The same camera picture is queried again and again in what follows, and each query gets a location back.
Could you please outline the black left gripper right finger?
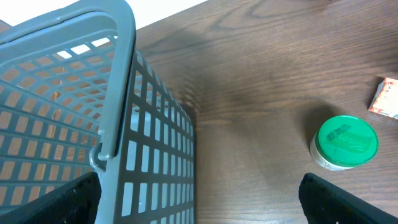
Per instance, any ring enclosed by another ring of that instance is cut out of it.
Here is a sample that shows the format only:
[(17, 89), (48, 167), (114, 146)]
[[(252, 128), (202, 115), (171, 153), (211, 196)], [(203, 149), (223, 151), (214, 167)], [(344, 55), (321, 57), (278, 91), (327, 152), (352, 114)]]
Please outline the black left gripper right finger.
[(298, 197), (309, 223), (397, 223), (397, 217), (313, 173), (304, 175)]

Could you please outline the green lid white jar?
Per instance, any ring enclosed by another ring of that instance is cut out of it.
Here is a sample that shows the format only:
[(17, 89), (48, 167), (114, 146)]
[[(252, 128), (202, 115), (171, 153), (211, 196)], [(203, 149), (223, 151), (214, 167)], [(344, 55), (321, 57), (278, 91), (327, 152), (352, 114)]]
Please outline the green lid white jar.
[(373, 127), (355, 116), (339, 115), (325, 121), (314, 134), (309, 150), (321, 167), (347, 170), (371, 161), (379, 149)]

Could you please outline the orange small carton box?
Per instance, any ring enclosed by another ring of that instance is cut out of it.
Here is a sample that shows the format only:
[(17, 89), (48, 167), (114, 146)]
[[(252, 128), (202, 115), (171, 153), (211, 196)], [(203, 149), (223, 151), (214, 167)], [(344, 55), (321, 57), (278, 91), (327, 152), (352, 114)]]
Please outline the orange small carton box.
[(377, 87), (370, 112), (397, 119), (397, 80), (385, 78)]

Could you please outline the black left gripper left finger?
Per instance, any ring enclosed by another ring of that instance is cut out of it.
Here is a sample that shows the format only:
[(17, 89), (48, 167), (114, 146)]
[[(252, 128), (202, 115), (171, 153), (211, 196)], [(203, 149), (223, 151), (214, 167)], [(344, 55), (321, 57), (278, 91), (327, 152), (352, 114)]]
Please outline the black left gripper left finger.
[(1, 215), (1, 224), (94, 224), (100, 198), (99, 177), (89, 172)]

